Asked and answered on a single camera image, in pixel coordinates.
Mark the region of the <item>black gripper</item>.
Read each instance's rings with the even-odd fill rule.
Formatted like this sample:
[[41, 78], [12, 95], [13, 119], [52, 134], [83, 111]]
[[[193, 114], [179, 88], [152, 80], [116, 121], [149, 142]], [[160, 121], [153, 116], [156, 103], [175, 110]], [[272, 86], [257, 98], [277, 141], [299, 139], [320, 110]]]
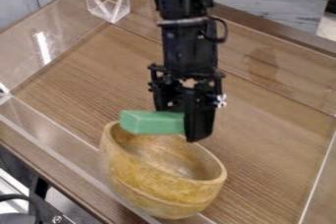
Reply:
[[224, 74], [217, 69], [216, 20], [161, 23], [163, 64], [151, 64], [149, 90], [157, 111], [181, 112], [188, 142], [212, 134], [215, 108], [223, 107]]

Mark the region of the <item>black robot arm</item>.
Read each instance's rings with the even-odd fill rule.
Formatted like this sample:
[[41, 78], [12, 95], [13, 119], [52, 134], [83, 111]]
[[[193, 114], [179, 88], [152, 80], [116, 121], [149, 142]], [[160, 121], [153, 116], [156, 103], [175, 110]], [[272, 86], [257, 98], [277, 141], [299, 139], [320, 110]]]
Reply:
[[225, 105], [217, 46], [225, 21], [209, 15], [213, 0], [155, 0], [161, 21], [163, 63], [151, 64], [149, 91], [159, 111], [183, 114], [183, 133], [195, 142], [212, 134], [215, 111]]

